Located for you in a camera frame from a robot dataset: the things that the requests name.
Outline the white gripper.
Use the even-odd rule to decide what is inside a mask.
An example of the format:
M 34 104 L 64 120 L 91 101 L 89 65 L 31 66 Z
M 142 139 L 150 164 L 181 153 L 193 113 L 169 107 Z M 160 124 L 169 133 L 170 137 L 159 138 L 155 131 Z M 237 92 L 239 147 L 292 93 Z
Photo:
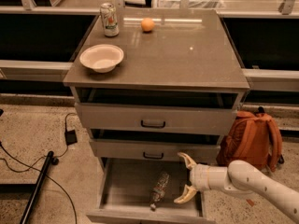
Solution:
M 179 152 L 190 170 L 191 185 L 185 185 L 182 194 L 174 200 L 174 203 L 182 204 L 190 201 L 197 191 L 210 189 L 225 190 L 228 187 L 228 173 L 226 167 L 208 166 L 197 164 L 188 154 Z

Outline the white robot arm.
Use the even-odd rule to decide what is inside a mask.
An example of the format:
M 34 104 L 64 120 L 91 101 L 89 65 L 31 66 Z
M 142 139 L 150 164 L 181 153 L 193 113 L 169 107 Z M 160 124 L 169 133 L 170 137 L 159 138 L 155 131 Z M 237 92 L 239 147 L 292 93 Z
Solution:
M 248 162 L 235 160 L 227 167 L 220 167 L 196 163 L 183 152 L 179 152 L 178 156 L 190 171 L 191 184 L 184 186 L 182 194 L 174 203 L 187 203 L 198 191 L 211 189 L 241 198 L 257 193 L 299 224 L 299 193 L 264 175 Z

